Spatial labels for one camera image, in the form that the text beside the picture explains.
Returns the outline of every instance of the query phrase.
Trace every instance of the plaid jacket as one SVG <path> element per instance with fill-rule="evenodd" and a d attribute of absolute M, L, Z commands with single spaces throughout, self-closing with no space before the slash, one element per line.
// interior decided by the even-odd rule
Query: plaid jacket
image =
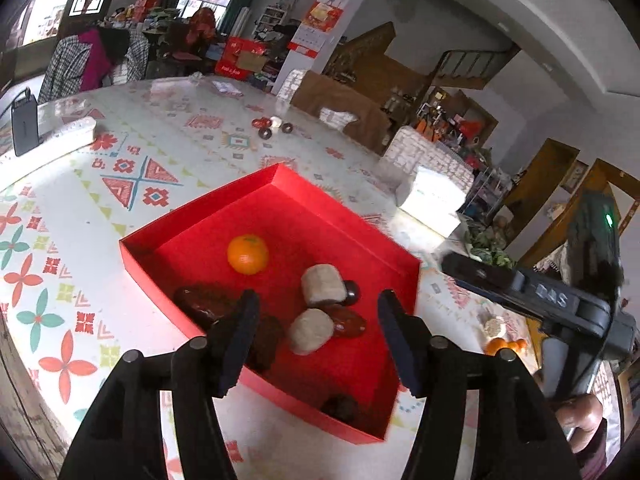
<path fill-rule="evenodd" d="M 39 104 L 74 95 L 80 91 L 82 73 L 90 51 L 91 45 L 80 43 L 77 36 L 60 40 L 42 81 L 38 96 Z M 144 35 L 130 30 L 129 50 L 124 62 L 127 65 L 127 82 L 136 81 L 145 76 L 148 52 L 149 42 Z"/>

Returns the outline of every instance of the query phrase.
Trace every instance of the red tray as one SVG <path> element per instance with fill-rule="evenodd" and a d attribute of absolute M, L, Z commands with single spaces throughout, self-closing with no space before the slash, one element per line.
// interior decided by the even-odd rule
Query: red tray
<path fill-rule="evenodd" d="M 268 267 L 253 276 L 226 260 L 229 241 L 255 234 L 270 250 Z M 263 375 L 248 368 L 240 382 L 275 404 L 354 444 L 383 440 L 394 408 L 398 377 L 378 324 L 376 301 L 395 290 L 413 313 L 420 261 L 319 187 L 285 166 L 270 166 L 183 205 L 120 241 L 124 266 L 136 283 L 187 338 L 202 334 L 170 299 L 176 288 L 218 282 L 239 293 L 252 288 L 260 309 L 287 329 L 305 309 L 300 277 L 312 265 L 331 263 L 355 280 L 367 320 L 359 338 L 332 338 L 308 356 L 280 344 Z M 353 425 L 319 411 L 333 394 L 349 394 L 360 415 Z"/>

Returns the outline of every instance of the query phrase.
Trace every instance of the metal screw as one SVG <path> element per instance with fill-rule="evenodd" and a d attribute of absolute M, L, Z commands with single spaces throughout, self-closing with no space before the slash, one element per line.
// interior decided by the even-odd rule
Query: metal screw
<path fill-rule="evenodd" d="M 511 348 L 501 348 L 498 352 L 498 357 L 500 357 L 500 359 L 504 359 L 507 362 L 512 362 L 515 361 L 518 356 L 516 355 L 516 352 L 511 350 Z"/>
<path fill-rule="evenodd" d="M 122 358 L 124 359 L 125 362 L 127 363 L 132 363 L 133 361 L 135 361 L 138 357 L 140 357 L 140 351 L 139 350 L 127 350 L 126 352 L 124 352 L 124 354 L 122 355 Z"/>
<path fill-rule="evenodd" d="M 441 335 L 435 335 L 431 338 L 431 341 L 429 341 L 429 344 L 434 348 L 442 350 L 442 349 L 445 349 L 447 346 L 449 346 L 449 340 L 447 340 L 446 337 L 443 337 Z"/>
<path fill-rule="evenodd" d="M 207 338 L 203 335 L 198 337 L 194 337 L 191 341 L 189 341 L 189 346 L 194 350 L 202 350 L 207 345 Z"/>

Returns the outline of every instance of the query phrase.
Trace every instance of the brown jacket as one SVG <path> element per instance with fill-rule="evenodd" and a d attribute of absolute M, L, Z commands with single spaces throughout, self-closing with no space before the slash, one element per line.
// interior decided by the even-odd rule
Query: brown jacket
<path fill-rule="evenodd" d="M 296 108 L 319 117 L 322 108 L 334 112 L 350 112 L 357 121 L 344 127 L 344 133 L 370 150 L 377 151 L 390 126 L 389 119 L 377 103 L 354 89 L 327 76 L 307 72 L 291 99 Z"/>

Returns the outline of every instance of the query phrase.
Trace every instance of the patterned tablecloth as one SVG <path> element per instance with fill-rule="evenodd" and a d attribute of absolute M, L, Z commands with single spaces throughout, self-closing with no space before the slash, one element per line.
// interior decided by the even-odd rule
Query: patterned tablecloth
<path fill-rule="evenodd" d="M 117 241 L 200 195 L 284 162 L 423 261 L 416 312 L 430 330 L 481 351 L 482 316 L 500 314 L 513 338 L 524 320 L 459 288 L 437 270 L 442 238 L 405 215 L 372 176 L 377 156 L 241 83 L 219 94 L 212 79 L 141 81 L 41 107 L 56 127 L 97 120 L 97 140 L 0 190 L 0 306 L 20 357 L 51 411 L 73 435 L 102 382 L 130 348 L 171 351 L 184 337 L 125 272 Z M 295 124 L 261 140 L 251 121 L 278 115 Z M 9 130 L 0 132 L 0 146 Z M 532 352 L 526 358 L 535 367 Z M 180 479 L 172 400 L 161 396 L 170 477 Z M 423 401 L 398 393 L 387 439 L 354 446 L 302 422 L 238 385 L 216 400 L 226 446 L 241 479 L 400 478 Z M 477 398 L 458 477 L 468 478 Z"/>

